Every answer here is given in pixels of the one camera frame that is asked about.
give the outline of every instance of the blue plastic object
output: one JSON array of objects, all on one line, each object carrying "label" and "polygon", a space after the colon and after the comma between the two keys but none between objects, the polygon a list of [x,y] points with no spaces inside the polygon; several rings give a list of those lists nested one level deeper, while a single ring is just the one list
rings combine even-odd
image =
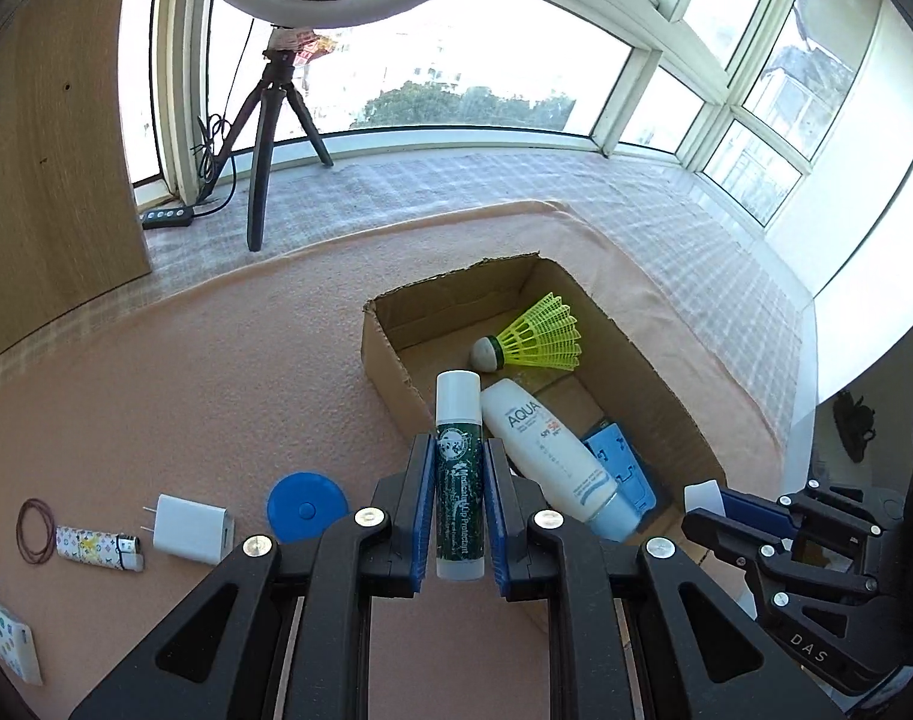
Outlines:
[{"label": "blue plastic object", "polygon": [[431,522],[434,516],[434,490],[436,490],[436,441],[428,442],[423,471],[420,474],[420,489],[416,495],[416,512],[413,517],[413,535],[410,541],[410,587],[414,593],[420,591],[427,574],[427,554],[430,550]]},{"label": "blue plastic object", "polygon": [[796,538],[797,531],[791,517],[786,512],[775,512],[774,504],[761,506],[726,488],[721,488],[719,494],[723,498],[723,510],[728,519],[743,522],[743,525],[764,533],[772,533],[776,538]]},{"label": "blue plastic object", "polygon": [[266,499],[266,518],[277,541],[314,538],[350,513],[337,484],[318,473],[292,473],[274,485]]},{"label": "blue plastic object", "polygon": [[490,562],[493,579],[503,598],[510,591],[510,570],[506,555],[506,519],[497,495],[497,478],[488,450],[483,452],[483,504],[486,507],[486,529],[490,535]]},{"label": "blue plastic object", "polygon": [[620,482],[620,494],[633,504],[642,517],[656,507],[656,494],[642,473],[629,442],[615,423],[583,440],[587,449],[597,456],[604,469]]}]

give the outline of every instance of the cardboard box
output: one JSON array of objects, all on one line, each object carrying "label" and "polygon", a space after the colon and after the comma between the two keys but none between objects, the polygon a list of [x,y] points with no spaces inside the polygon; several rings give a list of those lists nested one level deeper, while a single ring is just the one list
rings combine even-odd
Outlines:
[{"label": "cardboard box", "polygon": [[570,306],[583,353],[573,372],[508,365],[483,374],[484,388],[514,379],[582,436],[604,415],[620,425],[669,491],[671,504],[630,543],[672,538],[696,562],[706,550],[683,537],[683,488],[716,479],[717,458],[652,365],[562,266],[538,254],[484,260],[380,295],[364,307],[364,370],[407,436],[434,429],[436,376],[468,367],[477,338],[496,335],[546,293]]}]

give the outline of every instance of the window sill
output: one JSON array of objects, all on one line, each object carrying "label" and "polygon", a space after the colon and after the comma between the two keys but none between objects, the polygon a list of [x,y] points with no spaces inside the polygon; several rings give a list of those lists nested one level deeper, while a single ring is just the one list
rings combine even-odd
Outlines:
[{"label": "window sill", "polygon": [[[432,128],[341,132],[325,135],[324,143],[335,160],[392,151],[421,151],[430,148],[568,148],[571,151],[599,151],[590,138],[564,132],[531,132],[488,128]],[[237,179],[249,175],[253,152],[238,154]],[[308,165],[317,161],[313,146],[306,139],[277,143],[273,149],[273,170]],[[218,184],[233,178],[230,162],[220,173]]]},{"label": "window sill", "polygon": [[731,232],[736,231],[736,226],[732,225],[738,225],[739,228],[743,229],[744,233],[748,234],[749,238],[747,240],[762,240],[765,234],[764,226],[746,208],[743,208],[741,204],[733,199],[733,196],[726,189],[719,186],[709,176],[703,175],[702,172],[696,174],[696,180],[702,184],[702,189],[706,196],[716,202],[717,207],[729,217],[729,224],[731,225],[729,229]]},{"label": "window sill", "polygon": [[137,204],[137,213],[175,199],[167,182],[158,178],[148,184],[133,188],[133,199]]},{"label": "window sill", "polygon": [[623,143],[623,141],[613,146],[610,156],[639,157],[650,160],[650,162],[662,162],[665,165],[680,165],[676,154],[669,151],[660,151],[659,148],[649,146],[637,146],[636,143]]}]

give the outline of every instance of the blue gripper pad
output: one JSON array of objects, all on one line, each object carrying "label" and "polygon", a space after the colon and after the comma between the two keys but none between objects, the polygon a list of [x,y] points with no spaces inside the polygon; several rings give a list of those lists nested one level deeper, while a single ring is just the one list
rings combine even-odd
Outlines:
[{"label": "blue gripper pad", "polygon": [[420,488],[413,514],[412,563],[410,564],[410,587],[414,593],[420,591],[427,574],[427,552],[430,550],[430,528],[434,516],[434,490],[436,489],[436,442],[431,440],[420,474]]},{"label": "blue gripper pad", "polygon": [[486,529],[490,533],[490,562],[493,565],[493,579],[506,598],[510,591],[509,562],[506,557],[506,519],[497,495],[497,477],[493,459],[488,451],[483,452],[483,504],[486,507]]},{"label": "blue gripper pad", "polygon": [[719,493],[723,498],[723,510],[727,518],[743,522],[758,531],[771,533],[776,538],[796,538],[794,522],[782,507],[726,488],[721,488]]}]

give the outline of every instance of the tree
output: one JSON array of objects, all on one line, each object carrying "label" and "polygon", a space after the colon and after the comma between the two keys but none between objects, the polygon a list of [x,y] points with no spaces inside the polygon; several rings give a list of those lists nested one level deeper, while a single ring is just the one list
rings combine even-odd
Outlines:
[{"label": "tree", "polygon": [[470,124],[562,130],[575,100],[554,95],[530,105],[521,97],[502,98],[488,87],[472,86],[463,94],[452,84],[407,81],[364,105],[351,129],[405,127],[407,124]]}]

